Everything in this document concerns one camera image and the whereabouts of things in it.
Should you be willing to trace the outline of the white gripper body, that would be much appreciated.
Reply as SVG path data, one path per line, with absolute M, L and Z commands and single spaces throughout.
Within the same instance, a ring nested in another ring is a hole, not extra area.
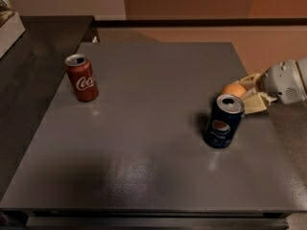
M 281 104 L 307 100 L 307 59 L 287 60 L 270 67 L 262 76 L 263 90 Z

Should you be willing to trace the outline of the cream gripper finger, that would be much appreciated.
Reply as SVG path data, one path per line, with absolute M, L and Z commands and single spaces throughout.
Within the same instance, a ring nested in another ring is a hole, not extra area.
M 276 101 L 276 97 L 272 97 L 266 92 L 258 92 L 255 87 L 250 88 L 241 100 L 245 105 L 245 114 L 253 114 L 265 111 L 271 103 Z
M 237 80 L 236 83 L 242 85 L 246 90 L 250 90 L 251 88 L 260 90 L 262 87 L 261 75 L 259 73 L 248 75 L 240 80 Z

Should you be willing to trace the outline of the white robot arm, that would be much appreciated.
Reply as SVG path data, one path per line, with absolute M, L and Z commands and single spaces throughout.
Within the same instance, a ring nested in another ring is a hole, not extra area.
M 307 58 L 277 63 L 264 73 L 251 74 L 237 83 L 247 92 L 241 97 L 245 113 L 266 110 L 272 103 L 295 104 L 307 100 Z

